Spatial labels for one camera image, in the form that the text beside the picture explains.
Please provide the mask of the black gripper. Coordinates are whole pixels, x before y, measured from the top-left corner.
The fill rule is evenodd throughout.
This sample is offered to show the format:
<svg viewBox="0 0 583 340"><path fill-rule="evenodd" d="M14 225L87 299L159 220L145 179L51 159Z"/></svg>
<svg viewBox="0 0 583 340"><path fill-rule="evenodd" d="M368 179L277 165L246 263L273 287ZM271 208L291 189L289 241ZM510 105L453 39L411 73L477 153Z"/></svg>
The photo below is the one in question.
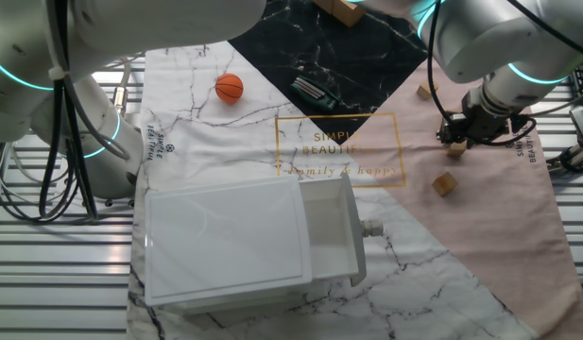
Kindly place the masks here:
<svg viewBox="0 0 583 340"><path fill-rule="evenodd" d="M467 148L472 148L482 141L492 142L508 134L508 119L508 116L491 114L480 106L465 107L452 112L450 119L442 118L436 136L442 144L452 144L456 133L466 138Z"/></svg>

